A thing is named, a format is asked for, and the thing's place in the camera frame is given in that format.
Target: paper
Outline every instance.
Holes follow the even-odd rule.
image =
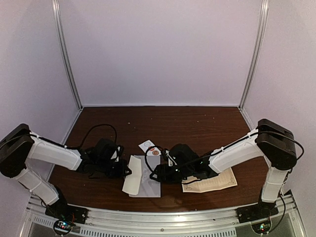
[[[196,180],[196,177],[188,177],[187,180],[183,180],[183,183]],[[182,184],[182,190],[184,193],[205,193],[209,191],[222,190],[237,186],[237,181],[231,168],[220,173],[218,176],[197,181],[191,184]]]
[[[135,156],[142,161],[142,180],[137,195],[129,195],[132,198],[159,198],[161,197],[160,183],[150,179],[149,175],[151,171],[148,169],[145,163],[145,156]],[[159,156],[147,156],[148,164],[152,169],[160,164]]]
[[[127,194],[137,195],[142,180],[142,161],[135,156],[130,156],[128,168],[132,173],[125,177],[122,191]]]
[[[143,142],[142,144],[139,144],[138,146],[140,147],[140,149],[143,150],[143,152],[146,152],[149,147],[154,146],[154,143],[151,140],[147,140],[146,142]],[[148,156],[160,156],[161,152],[157,147],[155,147],[155,148],[150,149],[147,152],[147,155]]]

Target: vertical metal post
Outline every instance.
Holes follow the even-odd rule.
[[[261,4],[261,11],[260,11],[260,18],[259,18],[259,26],[257,32],[257,39],[255,43],[255,48],[253,50],[253,55],[251,59],[251,64],[247,76],[247,82],[242,94],[242,98],[240,101],[239,109],[243,109],[244,104],[246,102],[247,96],[249,94],[250,86],[255,75],[258,59],[259,59],[259,52],[261,49],[262,41],[264,38],[264,34],[266,31],[267,19],[268,19],[268,11],[269,11],[269,0],[262,0]]]
[[[82,104],[79,98],[78,90],[77,90],[76,83],[74,80],[74,75],[73,75],[69,57],[68,57],[68,52],[67,52],[67,47],[66,47],[66,42],[65,42],[64,32],[63,32],[63,25],[62,25],[60,9],[59,9],[59,0],[52,0],[52,3],[53,3],[53,12],[54,12],[54,18],[55,18],[55,23],[56,23],[56,28],[57,28],[57,34],[58,34],[59,44],[61,48],[61,54],[63,57],[63,61],[64,61],[66,73],[67,73],[67,78],[68,78],[69,85],[76,102],[76,106],[78,110],[80,110],[82,109]]]

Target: dark brown wooden surface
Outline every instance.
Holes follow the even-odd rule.
[[[124,157],[140,155],[138,145],[151,139],[171,148],[188,144],[199,155],[225,146],[249,129],[237,108],[223,107],[111,107],[85,108],[67,145],[78,145],[90,127],[110,123],[118,131]],[[113,138],[110,128],[95,129],[84,148],[99,138]],[[71,204],[121,211],[189,211],[237,206],[256,202],[268,171],[263,158],[233,167],[238,186],[204,194],[182,193],[181,185],[162,185],[161,198],[132,198],[123,193],[123,179],[88,179],[87,174],[56,166],[50,182],[63,191]]]

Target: white backdrop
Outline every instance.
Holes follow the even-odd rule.
[[[0,111],[0,140],[24,122],[61,142],[76,117],[51,1],[0,1]],[[37,162],[42,175],[50,169]],[[30,193],[2,174],[0,190],[0,236],[15,237]]]
[[[316,2],[270,1],[258,68],[245,109],[293,131],[306,153],[289,176],[308,236],[316,223]]]
[[[84,106],[238,105],[260,0],[60,0]]]

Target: beige paper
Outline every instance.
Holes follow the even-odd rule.
[[[188,177],[183,183],[196,180],[196,177]],[[184,193],[205,193],[209,191],[222,190],[229,187],[237,186],[237,181],[231,168],[220,173],[218,176],[197,181],[191,184],[182,184]]]

